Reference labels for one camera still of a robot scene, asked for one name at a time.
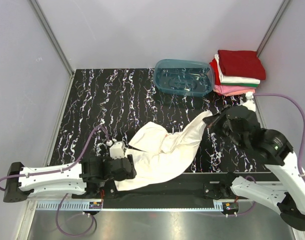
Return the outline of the white t-shirt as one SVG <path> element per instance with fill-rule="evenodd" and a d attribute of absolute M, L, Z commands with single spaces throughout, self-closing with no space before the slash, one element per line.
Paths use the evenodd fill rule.
<path fill-rule="evenodd" d="M 115 181 L 116 189 L 119 192 L 135 190 L 181 175 L 191 165 L 199 149 L 206 128 L 203 119 L 212 115 L 211 111 L 204 111 L 182 131 L 175 133 L 169 133 L 151 121 L 141 127 L 125 150 L 125 155 L 133 158 L 136 176 Z"/>

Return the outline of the teal plastic bin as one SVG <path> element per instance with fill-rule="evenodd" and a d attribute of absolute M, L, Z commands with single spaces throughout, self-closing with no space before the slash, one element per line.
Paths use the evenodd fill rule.
<path fill-rule="evenodd" d="M 215 73 L 208 63 L 162 59 L 154 68 L 153 83 L 166 94 L 204 97 L 215 86 Z"/>

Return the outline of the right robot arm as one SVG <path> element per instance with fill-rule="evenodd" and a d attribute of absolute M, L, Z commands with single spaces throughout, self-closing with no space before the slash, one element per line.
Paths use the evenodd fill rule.
<path fill-rule="evenodd" d="M 305 232 L 305 180 L 298 158 L 287 138 L 279 131 L 262 128 L 256 113 L 238 105 L 204 117 L 207 130 L 233 142 L 281 182 L 275 190 L 228 172 L 219 183 L 205 186 L 205 195 L 219 200 L 244 197 L 276 212 L 292 228 Z"/>

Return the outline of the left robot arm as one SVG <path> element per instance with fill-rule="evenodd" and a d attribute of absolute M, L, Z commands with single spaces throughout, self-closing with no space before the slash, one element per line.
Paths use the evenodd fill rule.
<path fill-rule="evenodd" d="M 106 182 L 131 180 L 136 175 L 132 155 L 123 158 L 91 156 L 77 164 L 37 168 L 14 162 L 7 173 L 3 202 L 59 198 L 64 194 L 75 199 L 95 199 Z"/>

